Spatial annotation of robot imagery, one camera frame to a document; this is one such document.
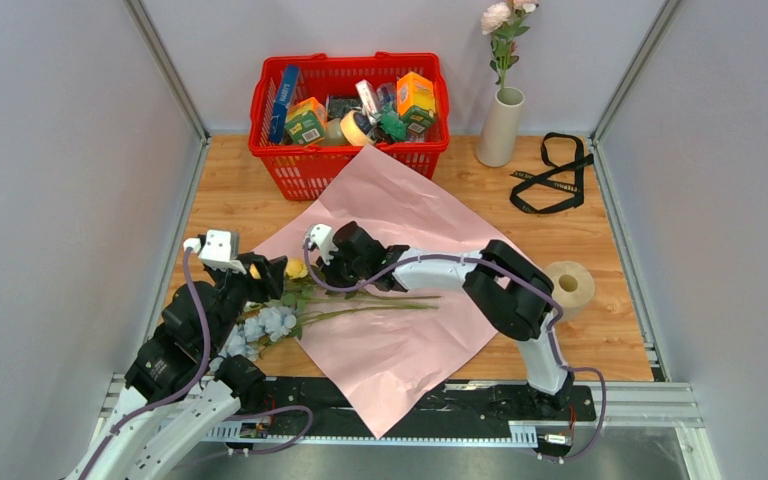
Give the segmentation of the black printed ribbon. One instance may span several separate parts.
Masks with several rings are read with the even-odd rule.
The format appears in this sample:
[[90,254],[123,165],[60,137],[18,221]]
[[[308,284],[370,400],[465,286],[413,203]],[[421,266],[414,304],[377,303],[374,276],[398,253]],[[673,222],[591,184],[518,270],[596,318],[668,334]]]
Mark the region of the black printed ribbon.
[[[547,143],[549,140],[568,140],[574,144],[573,159],[565,164],[556,164],[550,158]],[[540,174],[531,174],[525,171],[514,171],[512,177],[521,180],[514,186],[509,194],[510,203],[526,214],[548,215],[561,213],[569,209],[576,209],[585,201],[585,177],[584,170],[594,164],[594,155],[585,153],[584,142],[577,136],[550,132],[543,136],[540,145],[542,163],[548,167],[547,171]],[[543,186],[569,195],[568,198],[543,208],[536,208],[520,195],[534,186]]]

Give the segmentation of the white packet in basket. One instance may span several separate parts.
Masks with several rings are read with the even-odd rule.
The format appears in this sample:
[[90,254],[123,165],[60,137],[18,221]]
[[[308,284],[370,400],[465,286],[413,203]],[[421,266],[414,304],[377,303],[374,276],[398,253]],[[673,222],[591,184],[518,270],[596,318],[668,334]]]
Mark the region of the white packet in basket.
[[380,114],[380,103],[377,91],[368,80],[361,80],[355,84],[363,112],[372,118]]

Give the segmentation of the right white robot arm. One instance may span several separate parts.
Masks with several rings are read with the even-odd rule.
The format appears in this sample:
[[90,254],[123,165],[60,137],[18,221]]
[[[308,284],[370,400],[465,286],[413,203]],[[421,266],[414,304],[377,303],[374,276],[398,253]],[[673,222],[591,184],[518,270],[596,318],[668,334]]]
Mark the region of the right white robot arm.
[[553,281],[501,240],[476,251],[441,253],[383,246],[356,222],[310,227],[304,252],[319,253],[314,279],[330,292],[367,286],[407,293],[431,288],[465,293],[498,333],[516,342],[527,368],[533,410],[552,419],[571,402],[574,374],[560,357],[554,326],[563,309]]

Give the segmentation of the green yellow box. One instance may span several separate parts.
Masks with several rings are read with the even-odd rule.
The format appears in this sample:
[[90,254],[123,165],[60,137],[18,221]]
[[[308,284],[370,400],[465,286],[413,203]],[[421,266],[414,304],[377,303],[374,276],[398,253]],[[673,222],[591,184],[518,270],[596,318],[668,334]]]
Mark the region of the green yellow box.
[[306,146],[325,138],[327,112],[315,97],[309,97],[293,105],[285,118],[285,132],[294,145]]

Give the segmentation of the yellow flower stem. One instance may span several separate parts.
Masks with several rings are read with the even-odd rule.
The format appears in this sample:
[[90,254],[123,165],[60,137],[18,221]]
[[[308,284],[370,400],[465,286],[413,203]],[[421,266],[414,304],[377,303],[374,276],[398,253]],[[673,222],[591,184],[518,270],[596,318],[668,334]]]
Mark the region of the yellow flower stem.
[[437,299],[440,299],[440,296],[384,296],[363,289],[348,293],[327,290],[315,282],[309,268],[301,259],[293,258],[288,261],[284,271],[283,293],[278,299],[265,302],[265,305],[287,306],[301,310],[304,305],[326,300],[411,303]]

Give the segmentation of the pink white flower stem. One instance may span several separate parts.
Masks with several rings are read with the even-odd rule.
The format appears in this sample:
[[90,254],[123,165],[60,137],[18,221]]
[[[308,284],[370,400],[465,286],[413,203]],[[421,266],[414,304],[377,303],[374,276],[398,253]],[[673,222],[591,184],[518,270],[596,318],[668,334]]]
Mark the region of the pink white flower stem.
[[530,30],[528,17],[540,6],[537,0],[505,0],[490,5],[482,14],[482,34],[490,41],[491,70],[497,75],[499,90],[507,87],[508,71],[519,62],[517,40]]

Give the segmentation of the blue box in basket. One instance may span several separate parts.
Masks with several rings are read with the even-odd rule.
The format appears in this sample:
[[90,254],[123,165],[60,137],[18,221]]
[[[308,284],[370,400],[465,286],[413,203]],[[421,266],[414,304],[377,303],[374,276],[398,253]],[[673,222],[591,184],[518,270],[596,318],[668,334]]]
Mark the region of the blue box in basket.
[[268,141],[280,144],[283,140],[285,122],[289,109],[294,104],[294,94],[298,83],[300,69],[298,65],[287,65],[282,73],[273,100],[272,113],[269,120]]

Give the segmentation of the blue flower stem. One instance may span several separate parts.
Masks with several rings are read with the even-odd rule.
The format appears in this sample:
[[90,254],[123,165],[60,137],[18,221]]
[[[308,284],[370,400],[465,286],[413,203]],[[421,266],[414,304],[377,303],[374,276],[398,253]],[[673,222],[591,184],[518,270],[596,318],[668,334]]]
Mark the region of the blue flower stem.
[[425,303],[406,303],[402,301],[355,302],[333,311],[303,310],[277,304],[266,304],[246,310],[231,328],[219,353],[208,364],[211,373],[219,369],[221,363],[234,356],[242,356],[256,362],[263,352],[286,338],[301,339],[306,327],[335,319],[343,315],[356,315],[367,312],[422,311],[437,309],[437,306]]

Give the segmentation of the masking tape roll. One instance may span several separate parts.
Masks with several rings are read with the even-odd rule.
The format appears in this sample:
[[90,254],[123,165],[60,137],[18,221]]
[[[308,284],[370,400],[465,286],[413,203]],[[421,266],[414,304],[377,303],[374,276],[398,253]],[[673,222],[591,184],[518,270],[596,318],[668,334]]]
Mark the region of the masking tape roll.
[[362,111],[349,111],[340,120],[340,129],[351,146],[363,147],[373,142],[374,126]]

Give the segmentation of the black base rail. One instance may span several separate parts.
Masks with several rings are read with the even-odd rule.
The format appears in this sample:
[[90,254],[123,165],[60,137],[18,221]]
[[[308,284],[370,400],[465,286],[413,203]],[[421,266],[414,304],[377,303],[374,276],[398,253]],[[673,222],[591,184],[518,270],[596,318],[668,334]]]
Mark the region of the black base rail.
[[[308,435],[372,438],[370,429],[348,400],[326,379],[278,377],[267,380],[258,403],[250,401],[239,415],[272,408],[304,405],[313,412]],[[425,393],[411,410],[388,430],[385,439],[501,439],[510,435],[511,421],[550,421],[568,424],[571,418],[594,421],[597,409],[591,389],[577,385],[570,406],[553,410],[540,406],[524,384],[496,384],[469,390],[464,381],[439,384]]]

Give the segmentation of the purple pink wrapping paper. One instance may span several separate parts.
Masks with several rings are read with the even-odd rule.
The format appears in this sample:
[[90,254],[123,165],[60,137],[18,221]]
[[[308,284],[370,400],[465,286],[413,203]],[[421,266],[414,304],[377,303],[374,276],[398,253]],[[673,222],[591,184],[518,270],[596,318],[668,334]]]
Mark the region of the purple pink wrapping paper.
[[[364,148],[308,206],[256,187],[239,222],[244,246],[270,258],[300,258],[314,224],[356,221],[385,245],[430,251],[478,250],[496,228],[446,190],[385,153]],[[450,377],[522,379],[515,344],[499,335],[469,298],[432,290],[437,309],[343,315],[306,327],[301,339],[267,348],[259,367],[273,376],[322,374],[375,436]]]

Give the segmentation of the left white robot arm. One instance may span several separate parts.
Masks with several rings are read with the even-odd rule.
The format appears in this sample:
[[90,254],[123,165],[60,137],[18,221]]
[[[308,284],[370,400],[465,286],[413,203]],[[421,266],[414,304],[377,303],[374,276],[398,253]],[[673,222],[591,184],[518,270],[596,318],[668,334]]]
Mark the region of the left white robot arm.
[[105,431],[71,479],[154,479],[166,475],[215,425],[267,406],[265,374],[246,356],[223,358],[204,375],[248,302],[279,299],[285,256],[230,254],[206,264],[210,281],[185,282],[162,312],[163,322],[127,370]]

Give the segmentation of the beige cylindrical vase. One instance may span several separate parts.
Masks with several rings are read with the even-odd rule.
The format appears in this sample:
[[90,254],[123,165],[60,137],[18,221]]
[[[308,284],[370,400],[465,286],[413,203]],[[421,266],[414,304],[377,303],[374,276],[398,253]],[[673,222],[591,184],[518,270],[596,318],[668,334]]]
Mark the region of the beige cylindrical vase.
[[513,155],[524,105],[521,90],[500,89],[491,104],[475,149],[476,158],[487,167],[507,165]]

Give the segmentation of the green plastic item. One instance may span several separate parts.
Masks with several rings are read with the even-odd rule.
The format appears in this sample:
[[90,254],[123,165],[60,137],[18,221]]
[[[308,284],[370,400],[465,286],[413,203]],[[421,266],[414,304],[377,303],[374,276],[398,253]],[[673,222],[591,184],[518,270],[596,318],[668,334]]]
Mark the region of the green plastic item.
[[388,144],[407,140],[407,126],[393,110],[381,111],[377,128],[381,138]]

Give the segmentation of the orange green box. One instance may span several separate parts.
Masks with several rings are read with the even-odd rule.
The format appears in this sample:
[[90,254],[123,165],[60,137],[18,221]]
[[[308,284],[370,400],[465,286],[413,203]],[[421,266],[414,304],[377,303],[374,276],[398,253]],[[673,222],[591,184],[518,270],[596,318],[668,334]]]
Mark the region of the orange green box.
[[433,82],[416,72],[409,72],[396,86],[399,118],[411,133],[424,134],[437,120]]

